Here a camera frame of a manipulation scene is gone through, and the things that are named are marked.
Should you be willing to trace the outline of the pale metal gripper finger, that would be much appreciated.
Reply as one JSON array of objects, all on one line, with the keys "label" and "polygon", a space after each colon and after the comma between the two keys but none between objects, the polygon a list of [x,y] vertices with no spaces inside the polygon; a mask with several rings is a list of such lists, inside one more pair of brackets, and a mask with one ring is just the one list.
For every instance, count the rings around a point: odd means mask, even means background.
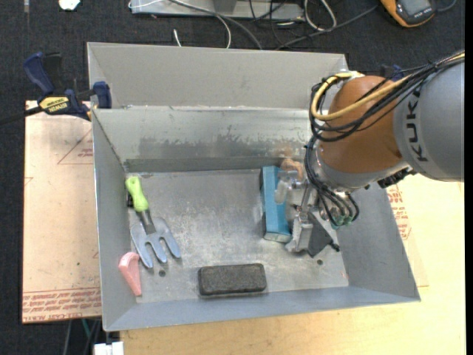
[{"label": "pale metal gripper finger", "polygon": [[310,222],[301,223],[301,232],[299,235],[299,250],[310,253],[310,243],[313,234],[313,224]]},{"label": "pale metal gripper finger", "polygon": [[302,227],[301,227],[300,221],[294,220],[291,240],[285,245],[285,248],[287,251],[289,252],[301,251],[301,249],[299,248],[301,233],[302,233]]}]

